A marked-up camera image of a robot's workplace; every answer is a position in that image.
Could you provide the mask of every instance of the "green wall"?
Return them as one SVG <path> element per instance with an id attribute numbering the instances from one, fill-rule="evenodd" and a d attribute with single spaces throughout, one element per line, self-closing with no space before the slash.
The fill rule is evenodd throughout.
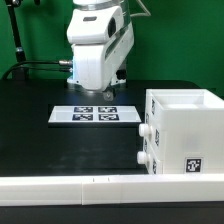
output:
<path id="1" fill-rule="evenodd" d="M 152 17 L 134 18 L 135 46 L 128 57 L 129 79 L 187 80 L 224 96 L 224 1 L 143 0 Z M 134 0 L 132 13 L 140 12 Z M 16 9 L 28 59 L 71 58 L 66 29 L 72 0 L 24 0 Z M 7 9 L 0 1 L 0 74 L 15 63 Z M 35 73 L 34 78 L 66 78 Z"/>

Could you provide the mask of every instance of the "white plastic box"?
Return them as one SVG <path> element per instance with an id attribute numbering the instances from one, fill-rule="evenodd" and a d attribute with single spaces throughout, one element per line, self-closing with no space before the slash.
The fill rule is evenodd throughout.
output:
<path id="1" fill-rule="evenodd" d="M 224 173 L 224 101 L 207 90 L 147 90 L 139 132 L 149 174 Z"/>

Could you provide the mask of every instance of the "white panel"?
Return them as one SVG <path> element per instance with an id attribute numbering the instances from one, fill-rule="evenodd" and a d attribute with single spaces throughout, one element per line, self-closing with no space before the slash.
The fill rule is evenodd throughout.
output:
<path id="1" fill-rule="evenodd" d="M 0 178 L 0 206 L 81 204 L 81 177 Z"/>
<path id="2" fill-rule="evenodd" d="M 82 185 L 82 204 L 120 203 L 121 184 L 116 176 L 93 176 L 85 178 Z"/>

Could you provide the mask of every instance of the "round knob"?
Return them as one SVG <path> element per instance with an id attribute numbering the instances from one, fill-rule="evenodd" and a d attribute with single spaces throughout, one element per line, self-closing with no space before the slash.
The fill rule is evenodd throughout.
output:
<path id="1" fill-rule="evenodd" d="M 140 124 L 139 125 L 139 135 L 141 137 L 145 137 L 147 135 L 151 134 L 151 130 L 148 124 Z"/>
<path id="2" fill-rule="evenodd" d="M 146 162 L 148 161 L 148 156 L 146 152 L 144 151 L 138 152 L 137 160 L 138 160 L 138 164 L 143 164 L 143 165 L 146 164 Z"/>

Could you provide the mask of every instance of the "white plastic edge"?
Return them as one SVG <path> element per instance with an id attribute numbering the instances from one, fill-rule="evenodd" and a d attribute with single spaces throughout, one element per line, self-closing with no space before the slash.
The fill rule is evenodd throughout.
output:
<path id="1" fill-rule="evenodd" d="M 74 4 L 77 5 L 95 5 L 95 4 L 101 4 L 105 2 L 110 2 L 111 0 L 73 0 Z"/>
<path id="2" fill-rule="evenodd" d="M 223 189 L 224 174 L 0 178 L 0 206 L 224 201 Z"/>

